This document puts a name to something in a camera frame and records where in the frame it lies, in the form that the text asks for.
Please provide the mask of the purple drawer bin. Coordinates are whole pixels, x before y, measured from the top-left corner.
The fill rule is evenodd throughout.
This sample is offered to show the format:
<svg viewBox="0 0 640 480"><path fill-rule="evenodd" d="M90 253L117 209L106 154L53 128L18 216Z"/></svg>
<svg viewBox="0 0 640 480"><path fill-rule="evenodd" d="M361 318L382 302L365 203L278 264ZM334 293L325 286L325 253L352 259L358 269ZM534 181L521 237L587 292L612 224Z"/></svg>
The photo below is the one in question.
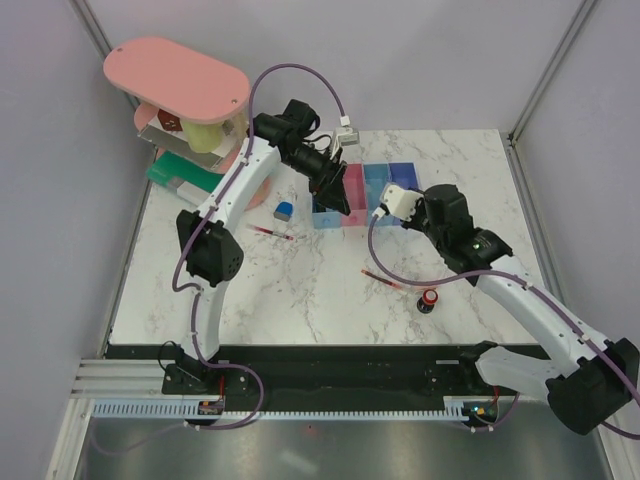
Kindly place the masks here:
<svg viewBox="0 0 640 480"><path fill-rule="evenodd" d="M406 190L420 190L415 165L410 162L389 164L391 182Z"/></svg>

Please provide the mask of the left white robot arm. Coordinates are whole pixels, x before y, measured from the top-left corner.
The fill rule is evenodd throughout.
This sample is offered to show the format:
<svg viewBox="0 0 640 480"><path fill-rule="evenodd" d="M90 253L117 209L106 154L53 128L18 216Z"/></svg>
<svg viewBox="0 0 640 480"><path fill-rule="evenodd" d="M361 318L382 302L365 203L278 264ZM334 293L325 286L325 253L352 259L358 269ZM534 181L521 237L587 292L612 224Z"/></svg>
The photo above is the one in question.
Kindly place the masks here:
<svg viewBox="0 0 640 480"><path fill-rule="evenodd" d="M184 379L198 393L211 392L219 382L218 367L207 360L220 348L224 297L244 261L234 232L267 177L284 164L309 180L318 205L344 216L351 213L342 151L321 153L305 142L318 122L316 112L298 100L290 101L282 114L257 115L250 124L254 136L244 141L214 192L195 211L183 210L176 219L181 256L172 288L195 290L189 326L180 344L197 359L187 366Z"/></svg>

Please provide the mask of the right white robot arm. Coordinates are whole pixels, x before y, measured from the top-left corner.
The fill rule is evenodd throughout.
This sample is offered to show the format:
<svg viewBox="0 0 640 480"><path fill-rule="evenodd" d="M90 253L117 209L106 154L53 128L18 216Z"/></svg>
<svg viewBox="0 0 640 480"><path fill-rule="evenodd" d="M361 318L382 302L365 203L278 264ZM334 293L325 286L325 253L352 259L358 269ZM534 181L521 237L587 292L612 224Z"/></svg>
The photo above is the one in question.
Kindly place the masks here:
<svg viewBox="0 0 640 480"><path fill-rule="evenodd" d="M458 368L477 394L490 385L545 402L571 431L585 435L638 401L639 351L609 340L537 287L511 247L474 225L466 197L451 184L426 191L395 186L384 195L403 227L423 233L445 265L503 307L539 344L541 360L505 347L482 347Z"/></svg>

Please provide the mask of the light blue drawer bin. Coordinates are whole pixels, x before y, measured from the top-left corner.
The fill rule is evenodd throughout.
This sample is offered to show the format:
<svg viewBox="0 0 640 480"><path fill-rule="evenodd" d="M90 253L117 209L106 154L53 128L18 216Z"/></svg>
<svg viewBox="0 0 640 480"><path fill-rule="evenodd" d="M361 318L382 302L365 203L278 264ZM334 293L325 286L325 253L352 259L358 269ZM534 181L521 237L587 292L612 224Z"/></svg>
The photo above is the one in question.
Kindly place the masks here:
<svg viewBox="0 0 640 480"><path fill-rule="evenodd" d="M328 209L312 198L312 223L315 229L338 229L342 227L342 215L334 210Z"/></svg>

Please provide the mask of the pink drawer bin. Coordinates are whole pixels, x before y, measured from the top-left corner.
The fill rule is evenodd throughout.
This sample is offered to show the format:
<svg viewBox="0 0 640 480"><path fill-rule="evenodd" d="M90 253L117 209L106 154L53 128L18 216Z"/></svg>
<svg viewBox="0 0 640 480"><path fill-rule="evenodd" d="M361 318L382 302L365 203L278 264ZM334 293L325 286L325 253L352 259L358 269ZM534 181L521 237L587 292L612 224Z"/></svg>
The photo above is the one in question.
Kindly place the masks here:
<svg viewBox="0 0 640 480"><path fill-rule="evenodd" d="M348 164L344 187L350 214L341 219L342 227L364 226L367 222L367 198L364 170L361 164Z"/></svg>

